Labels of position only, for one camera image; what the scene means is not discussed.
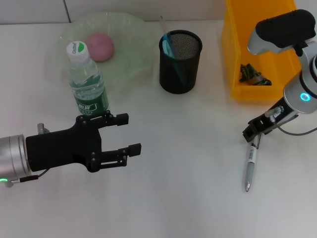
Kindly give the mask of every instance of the plastic bottle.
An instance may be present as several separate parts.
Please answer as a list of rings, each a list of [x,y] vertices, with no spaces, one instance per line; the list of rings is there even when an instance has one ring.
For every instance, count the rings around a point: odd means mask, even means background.
[[[103,75],[90,58],[84,42],[74,41],[66,48],[70,68],[69,84],[79,111],[83,115],[96,115],[108,108]]]

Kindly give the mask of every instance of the white tabletop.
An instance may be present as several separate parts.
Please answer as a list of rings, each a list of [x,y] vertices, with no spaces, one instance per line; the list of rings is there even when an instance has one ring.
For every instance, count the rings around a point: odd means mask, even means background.
[[[148,23],[159,36],[158,23]],[[79,114],[52,52],[67,24],[0,26],[0,137],[71,127]],[[101,130],[103,150],[142,143],[128,166],[91,174],[51,169],[38,181],[0,186],[1,238],[315,238],[316,133],[262,137],[251,191],[244,191],[249,120],[271,104],[230,99],[222,63],[222,21],[171,22],[203,42],[197,83],[184,95],[153,78],[108,90],[111,111],[129,125]],[[302,132],[315,115],[284,126]]]

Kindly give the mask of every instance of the bottle cap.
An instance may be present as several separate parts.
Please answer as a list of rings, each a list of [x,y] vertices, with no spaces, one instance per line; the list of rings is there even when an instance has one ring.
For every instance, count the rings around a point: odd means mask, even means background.
[[[73,41],[66,47],[67,55],[71,63],[81,64],[89,59],[89,52],[86,44],[82,41]]]

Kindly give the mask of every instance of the yellow plastic container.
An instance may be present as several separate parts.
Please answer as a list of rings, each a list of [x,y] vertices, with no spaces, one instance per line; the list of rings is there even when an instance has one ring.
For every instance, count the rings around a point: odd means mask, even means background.
[[[268,52],[254,56],[248,51],[248,41],[256,24],[267,18],[296,9],[293,0],[226,0],[222,31],[222,47],[231,96],[241,101],[268,101],[283,97],[284,85],[301,70],[295,51],[280,54]],[[250,63],[272,86],[252,86],[240,83],[240,65]]]

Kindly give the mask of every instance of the pen tip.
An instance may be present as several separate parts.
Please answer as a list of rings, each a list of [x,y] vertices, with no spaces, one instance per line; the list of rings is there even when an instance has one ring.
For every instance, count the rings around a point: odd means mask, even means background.
[[[251,186],[251,183],[250,183],[250,182],[247,182],[247,183],[246,183],[246,191],[247,191],[247,192],[250,190],[250,186]]]

